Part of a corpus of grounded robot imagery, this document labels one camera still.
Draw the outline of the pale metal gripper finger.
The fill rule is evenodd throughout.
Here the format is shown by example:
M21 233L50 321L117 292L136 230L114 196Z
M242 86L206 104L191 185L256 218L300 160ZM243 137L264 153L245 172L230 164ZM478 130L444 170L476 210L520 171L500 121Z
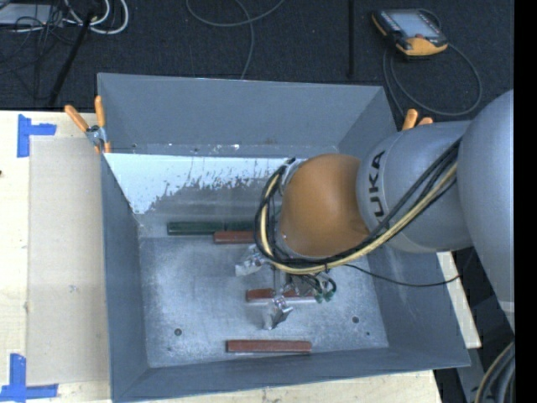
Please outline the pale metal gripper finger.
M256 244L251 244L246 248L239 261L235 264L235 276L242 277L254 274L268 264L268 257L261 252Z
M280 323L284 322L294 308L288 303L284 296L274 297L265 308L263 313L263 328L274 330Z

